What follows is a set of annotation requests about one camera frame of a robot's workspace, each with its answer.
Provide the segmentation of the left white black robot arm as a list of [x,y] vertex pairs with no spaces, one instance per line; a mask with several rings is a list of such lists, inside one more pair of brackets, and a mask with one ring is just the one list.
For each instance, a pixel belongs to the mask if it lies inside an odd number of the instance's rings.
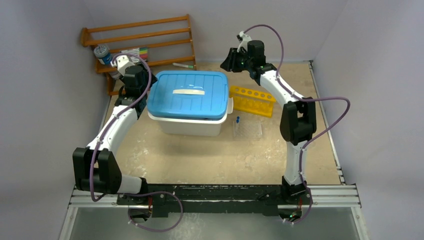
[[142,205],[149,199],[147,180],[122,174],[115,153],[140,118],[147,105],[147,90],[157,78],[138,64],[124,70],[122,81],[124,85],[105,126],[86,147],[77,147],[72,154],[75,186],[90,192],[95,202],[96,193],[129,194],[132,201]]

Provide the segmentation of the blue plastic lid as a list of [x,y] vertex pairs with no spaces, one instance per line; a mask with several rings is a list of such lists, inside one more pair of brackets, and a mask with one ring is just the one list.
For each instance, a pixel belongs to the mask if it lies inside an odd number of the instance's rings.
[[229,83],[222,72],[164,70],[156,78],[147,99],[155,117],[218,120],[227,112]]

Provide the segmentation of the yellow test tube rack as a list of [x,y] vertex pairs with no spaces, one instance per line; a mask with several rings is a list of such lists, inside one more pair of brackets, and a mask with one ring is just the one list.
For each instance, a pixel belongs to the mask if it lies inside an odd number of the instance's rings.
[[234,110],[266,118],[273,116],[274,104],[277,102],[269,93],[235,85],[229,88],[229,97],[233,100]]

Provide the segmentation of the white plastic bin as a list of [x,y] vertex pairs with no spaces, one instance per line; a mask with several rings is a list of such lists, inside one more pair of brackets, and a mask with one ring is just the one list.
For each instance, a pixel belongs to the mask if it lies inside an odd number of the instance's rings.
[[227,116],[233,113],[233,110],[234,100],[230,97],[226,113],[218,120],[166,118],[153,116],[150,112],[147,114],[152,120],[158,122],[165,134],[217,137],[221,132],[222,124],[226,121]]

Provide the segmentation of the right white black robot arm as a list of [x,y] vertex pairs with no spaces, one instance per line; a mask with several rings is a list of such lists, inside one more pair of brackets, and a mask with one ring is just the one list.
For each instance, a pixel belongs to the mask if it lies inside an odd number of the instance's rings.
[[279,130],[286,141],[287,154],[280,196],[284,202],[294,203],[307,192],[304,166],[306,144],[317,130],[315,103],[311,97],[296,96],[277,68],[266,61],[265,45],[260,40],[248,41],[241,48],[231,47],[220,67],[233,73],[247,71],[281,106]]

